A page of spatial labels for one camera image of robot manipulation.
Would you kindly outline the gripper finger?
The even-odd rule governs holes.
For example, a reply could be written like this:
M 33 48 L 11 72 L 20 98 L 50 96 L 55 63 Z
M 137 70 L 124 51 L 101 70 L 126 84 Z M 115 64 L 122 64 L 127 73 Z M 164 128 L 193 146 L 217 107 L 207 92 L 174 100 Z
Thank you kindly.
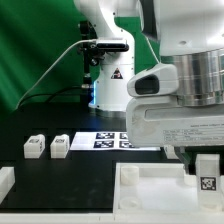
M 195 174 L 195 160 L 196 156 L 193 152 L 187 150 L 185 147 L 175 147 L 175 155 L 184 164 L 184 170 L 187 174 Z

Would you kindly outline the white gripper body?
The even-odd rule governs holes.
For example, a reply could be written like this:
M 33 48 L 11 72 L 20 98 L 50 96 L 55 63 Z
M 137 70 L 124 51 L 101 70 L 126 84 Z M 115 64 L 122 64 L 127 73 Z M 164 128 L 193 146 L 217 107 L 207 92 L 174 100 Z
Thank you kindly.
M 126 129 L 136 147 L 224 145 L 224 104 L 180 107 L 172 96 L 133 98 Z

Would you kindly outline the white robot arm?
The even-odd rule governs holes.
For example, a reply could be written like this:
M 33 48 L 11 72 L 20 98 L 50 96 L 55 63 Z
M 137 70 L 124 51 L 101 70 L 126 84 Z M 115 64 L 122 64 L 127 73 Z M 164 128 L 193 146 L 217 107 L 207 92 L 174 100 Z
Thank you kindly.
M 160 44 L 160 62 L 128 82 L 129 141 L 171 146 L 188 173 L 224 175 L 224 0 L 74 0 L 103 49 L 121 31 L 116 16 L 138 16 Z

